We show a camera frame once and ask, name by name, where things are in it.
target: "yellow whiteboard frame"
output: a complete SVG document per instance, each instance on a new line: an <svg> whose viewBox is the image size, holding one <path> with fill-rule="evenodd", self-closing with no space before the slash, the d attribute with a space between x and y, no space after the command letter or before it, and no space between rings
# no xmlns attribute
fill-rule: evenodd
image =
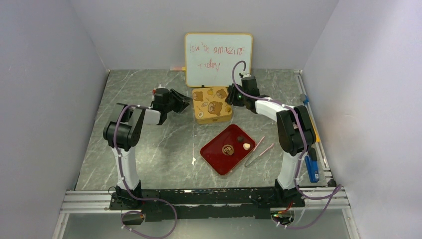
<svg viewBox="0 0 422 239"><path fill-rule="evenodd" d="M188 62L187 62L187 57L186 57L186 37L190 34L195 34L195 35L248 35L251 37L251 57L249 59L249 73L251 71L251 66L252 66L252 48L253 48L253 36L250 33L224 33L224 32L188 32L185 34L185 83L188 87L192 87L192 88L198 88L198 87L202 87L202 86L190 86L188 85Z"/></svg>

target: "marble table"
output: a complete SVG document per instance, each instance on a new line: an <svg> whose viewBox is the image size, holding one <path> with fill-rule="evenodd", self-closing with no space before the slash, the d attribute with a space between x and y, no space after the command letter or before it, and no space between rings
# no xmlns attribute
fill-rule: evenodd
<svg viewBox="0 0 422 239"><path fill-rule="evenodd" d="M293 70L256 69L262 94L289 105L301 104L298 82ZM104 190L115 186L117 168L111 148L103 139L103 128L116 103L149 106L152 90L159 85L192 96L185 84L185 73L168 70L112 70L105 86L91 139L81 168L76 190ZM200 149L230 124L241 127L256 142L265 136L259 150L275 146L245 168L240 162L228 175L217 174L201 157ZM278 143L276 123L255 115L246 108L233 107L228 122L199 125L192 105L182 113L168 114L163 125L144 125L136 146L136 167L144 189L193 189L274 186L283 151ZM320 182L310 183L302 167L301 186L326 186L321 160L318 159Z"/></svg>

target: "cartoon bear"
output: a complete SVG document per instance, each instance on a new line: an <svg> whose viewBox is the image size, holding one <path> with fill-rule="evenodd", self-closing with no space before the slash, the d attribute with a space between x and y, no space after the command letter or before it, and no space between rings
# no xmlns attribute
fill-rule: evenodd
<svg viewBox="0 0 422 239"><path fill-rule="evenodd" d="M204 96L201 91L193 92L192 96L194 98L194 101L204 101L203 100Z"/></svg>
<svg viewBox="0 0 422 239"><path fill-rule="evenodd" d="M218 90L216 95L218 98L221 98L221 99L224 99L227 97L227 93L224 91L224 89Z"/></svg>
<svg viewBox="0 0 422 239"><path fill-rule="evenodd" d="M222 105L223 103L221 102L211 101L208 104L208 113L220 116Z"/></svg>

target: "purple cable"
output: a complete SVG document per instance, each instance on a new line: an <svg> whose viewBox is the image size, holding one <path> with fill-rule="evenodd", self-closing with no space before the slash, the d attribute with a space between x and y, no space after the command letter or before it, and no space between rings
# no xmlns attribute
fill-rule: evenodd
<svg viewBox="0 0 422 239"><path fill-rule="evenodd" d="M237 62L235 65L234 65L234 67L233 67L233 70L231 71L231 78L232 78L232 80L233 80L233 83L234 83L234 86L236 87L236 89L240 92L240 93L242 93L244 96L246 96L246 97L249 97L249 98L252 98L252 99L255 99L255 100L258 100L258 101L265 101L265 99L263 99L263 98L259 98L259 97L255 97L255 96L251 96L251 95L249 95L249 94L247 94L247 93L245 93L245 92L243 92L238 86L237 86L237 84L236 84L236 81L235 81L235 79L234 79L234 70L236 69L236 67L240 64L240 63L243 63L243 71L246 69L246 62L245 61L239 61L239 62ZM273 100L273 99L271 99L271 100L269 100L270 102L273 102L273 103L276 103L276 104L278 104L278 105L283 105L281 102L279 102L279 101L277 101L277 100ZM303 197L305 197L305 198L307 198L307 199L310 199L310 200L321 200L321 199L326 199L326 198L328 198L328 202L327 202L327 204L325 205L325 207L324 207L324 209L322 210L322 212L320 213L320 215L318 215L318 217L313 221L313 222L311 222L310 224L308 224L308 225L306 225L306 226L303 226L303 227L287 227L287 228L290 228L290 229L305 229L305 228L308 228L308 227L310 227L310 226L312 226L314 223L316 223L320 218L321 218L321 216L324 214L324 212L326 211L326 209L327 209L327 207L328 207L328 205L329 205L329 203L331 202L331 199L333 198L333 196L336 194L336 193L338 193L339 191L340 191L340 189L341 189L341 187L342 187L342 185L341 184L338 184L337 185L337 187L333 190L333 192L331 193L331 194L329 194L329 195L327 195L327 196L324 196L324 197L309 197L308 195L305 195L300 189L299 189L299 187L298 187L298 184L297 184L297 182L296 182L296 178L298 177L298 175L299 175L299 172L300 172L300 168L301 168L301 165L302 165L302 157L306 154L306 152L308 151L308 146L307 146L307 144L306 144L306 140L305 140L305 135L304 135L304 133L303 133L303 130L302 130L302 127L301 127L301 125L300 125L300 122L299 122L299 116L298 116L298 114L295 112L295 110L292 108L292 107L289 107L289 106L287 106L287 105L284 105L284 107L285 108L287 108L287 109L289 109L292 113L293 113L293 115L294 115L294 117L295 117L295 120L296 120L296 123L297 123L297 125L298 125L298 129L299 129L299 133L300 133L300 135L301 135L301 138L302 138L302 142L303 142L303 145L304 145L304 149L303 149L303 151L302 151L302 153L299 155L299 159L298 159L298 161L299 161L299 163L298 163L298 166L296 167L296 172L295 172L295 179L294 179L294 184L295 184L295 188L296 188L296 190L303 196Z"/></svg>
<svg viewBox="0 0 422 239"><path fill-rule="evenodd" d="M123 108L123 110L121 111L121 113L120 113L120 115L119 115L119 118L118 118L118 120L117 120L117 122L116 122L116 129L114 130L114 135L113 135L113 144L114 144L114 148L116 149L117 154L118 154L119 172L120 172L120 176L122 177L122 181L123 181L124 187L126 188L126 190L127 190L127 192L129 193L129 195L130 195L132 198L136 199L136 200L140 200L140 201L160 201L160 202L163 202L163 203L165 203L165 204L169 205L169 206L171 207L171 209L173 210L173 212L174 212L175 220L174 220L174 225L173 225L173 228L169 231L169 233L165 234L165 235L164 235L164 236L162 236L162 237L151 237L151 236L145 235L145 234L143 234L143 233L140 233L140 232L138 232L138 231L136 231L136 230L133 230L133 229L129 228L128 226L126 226L126 225L123 223L123 217L124 217L125 215L127 215L127 214L139 214L139 215L143 215L141 212L138 212L138 211L129 211L129 212L127 212L127 213L124 213L124 214L121 216L120 221L121 221L121 224L122 224L123 228L125 228L126 230L129 230L129 231L131 231L131 232L133 232L133 233L135 233L135 234L137 234L137 235L139 235L139 236L141 236L141 237L144 237L144 238L147 238L147 239L163 239L163 238L168 237L168 236L169 236L169 235L170 235L170 234L174 231L174 229L176 228L176 224L177 224L177 212L176 212L176 209L175 209L175 208L174 208L174 206L173 206L173 205L171 205L169 202L167 202L166 200L160 199L160 198L138 198L138 197L136 197L135 195L133 195L133 194L130 192L130 190L129 190L129 186L128 186L128 184L126 183L126 180L124 179L124 175L123 175L123 167L122 167L122 163L121 163L121 153L120 153L121 151L120 151L120 148L117 146L117 130L118 130L118 127L119 127L119 125L120 125L121 119L123 118L124 113L125 113L125 112L126 112L126 110L127 110L128 108L130 108L130 107L138 107L138 106L137 106L137 105L127 105L127 106L125 106L125 107Z"/></svg>

